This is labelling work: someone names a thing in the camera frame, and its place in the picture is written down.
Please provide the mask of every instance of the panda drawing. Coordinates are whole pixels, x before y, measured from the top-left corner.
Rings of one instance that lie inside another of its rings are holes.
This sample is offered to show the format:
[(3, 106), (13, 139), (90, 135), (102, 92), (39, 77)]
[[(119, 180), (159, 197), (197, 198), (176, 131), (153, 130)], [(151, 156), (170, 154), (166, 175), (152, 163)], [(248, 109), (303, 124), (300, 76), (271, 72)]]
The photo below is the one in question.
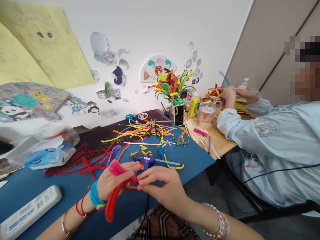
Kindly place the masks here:
[(28, 112), (31, 110), (24, 111), (23, 109), (19, 108), (17, 105), (10, 104), (0, 107), (0, 111), (15, 121), (21, 121), (22, 118), (31, 118)]

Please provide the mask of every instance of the person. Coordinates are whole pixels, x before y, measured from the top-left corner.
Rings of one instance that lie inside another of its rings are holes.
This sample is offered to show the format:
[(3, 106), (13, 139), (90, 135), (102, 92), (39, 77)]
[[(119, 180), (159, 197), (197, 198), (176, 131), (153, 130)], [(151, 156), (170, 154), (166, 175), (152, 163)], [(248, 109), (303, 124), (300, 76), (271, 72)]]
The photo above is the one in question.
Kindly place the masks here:
[[(112, 190), (120, 183), (130, 179), (134, 172), (138, 171), (141, 167), (139, 162), (127, 162), (122, 166), (128, 171), (117, 177), (114, 177), (105, 169), (96, 183), (98, 196), (101, 200), (108, 200)], [(262, 240), (263, 237), (251, 229), (244, 223), (222, 213), (216, 211), (211, 206), (203, 205), (191, 200), (185, 193), (179, 174), (175, 169), (169, 169), (160, 166), (154, 166), (147, 171), (142, 172), (137, 176), (139, 185), (138, 191), (144, 191), (153, 196), (160, 204), (160, 207), (155, 208), (151, 217), (145, 224), (147, 227), (141, 228), (140, 232), (133, 234), (132, 239), (200, 239), (195, 231), (186, 222), (199, 224), (208, 233), (216, 234), (223, 227), (222, 236), (227, 240)], [(163, 187), (157, 187), (152, 183), (155, 181), (164, 182)], [(93, 205), (90, 193), (86, 194), (82, 203), (82, 214), (78, 214), (74, 205), (63, 216), (57, 219), (50, 227), (48, 227), (37, 240), (63, 240), (69, 239), (70, 235), (66, 236), (69, 232), (74, 233), (89, 217), (89, 213), (96, 209)]]
[[(226, 155), (234, 175), (256, 196), (277, 207), (320, 204), (320, 43), (306, 44), (296, 76), (295, 94), (306, 100), (274, 107), (246, 89), (226, 88), (225, 108), (217, 127), (241, 150)], [(245, 98), (252, 120), (235, 110), (236, 95)]]

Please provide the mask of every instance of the plaid skirt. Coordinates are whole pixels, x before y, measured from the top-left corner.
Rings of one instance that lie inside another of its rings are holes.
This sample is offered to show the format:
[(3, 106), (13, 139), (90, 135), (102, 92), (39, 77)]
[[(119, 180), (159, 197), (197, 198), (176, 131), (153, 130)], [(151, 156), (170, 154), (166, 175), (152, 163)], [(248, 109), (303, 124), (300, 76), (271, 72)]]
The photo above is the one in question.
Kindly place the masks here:
[(141, 230), (138, 229), (131, 236), (136, 240), (166, 240), (187, 239), (201, 240), (194, 229), (183, 219), (170, 212), (164, 206), (157, 206), (145, 220)]

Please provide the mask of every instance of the yellow paper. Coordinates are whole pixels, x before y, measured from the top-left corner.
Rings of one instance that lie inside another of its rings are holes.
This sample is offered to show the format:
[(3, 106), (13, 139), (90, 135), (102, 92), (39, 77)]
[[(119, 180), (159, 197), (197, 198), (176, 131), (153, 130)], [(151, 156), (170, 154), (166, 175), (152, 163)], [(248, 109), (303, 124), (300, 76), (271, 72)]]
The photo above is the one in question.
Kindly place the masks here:
[(61, 8), (0, 0), (0, 22), (57, 88), (95, 84)]
[(28, 51), (0, 23), (0, 84), (35, 82), (53, 86)]

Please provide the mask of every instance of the black chair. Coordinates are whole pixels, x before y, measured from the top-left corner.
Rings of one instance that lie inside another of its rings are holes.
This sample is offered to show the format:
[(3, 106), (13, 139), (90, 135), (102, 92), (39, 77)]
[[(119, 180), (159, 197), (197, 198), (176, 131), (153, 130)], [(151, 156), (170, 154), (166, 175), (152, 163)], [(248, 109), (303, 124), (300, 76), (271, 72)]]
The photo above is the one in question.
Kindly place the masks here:
[(320, 213), (320, 205), (312, 200), (306, 200), (305, 203), (294, 204), (288, 207), (278, 208), (272, 206), (254, 195), (246, 186), (240, 182), (237, 177), (231, 172), (225, 163), (225, 158), (222, 157), (213, 165), (206, 169), (211, 186), (218, 177), (219, 171), (222, 170), (231, 182), (237, 187), (242, 195), (247, 199), (250, 205), (256, 210), (257, 214), (249, 217), (238, 219), (243, 223), (260, 222), (270, 219), (289, 217), (310, 211)]

